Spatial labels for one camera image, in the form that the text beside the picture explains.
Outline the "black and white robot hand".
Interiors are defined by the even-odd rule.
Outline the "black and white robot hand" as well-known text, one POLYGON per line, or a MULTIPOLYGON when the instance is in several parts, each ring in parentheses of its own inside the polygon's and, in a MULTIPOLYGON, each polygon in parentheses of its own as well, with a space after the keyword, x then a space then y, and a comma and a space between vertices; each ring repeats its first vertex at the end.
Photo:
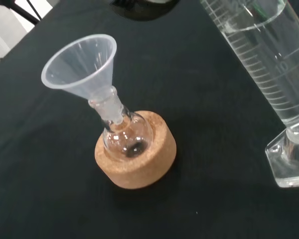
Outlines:
POLYGON ((110 0, 109 6, 124 18, 150 21, 166 15, 178 3, 178 0, 110 0))

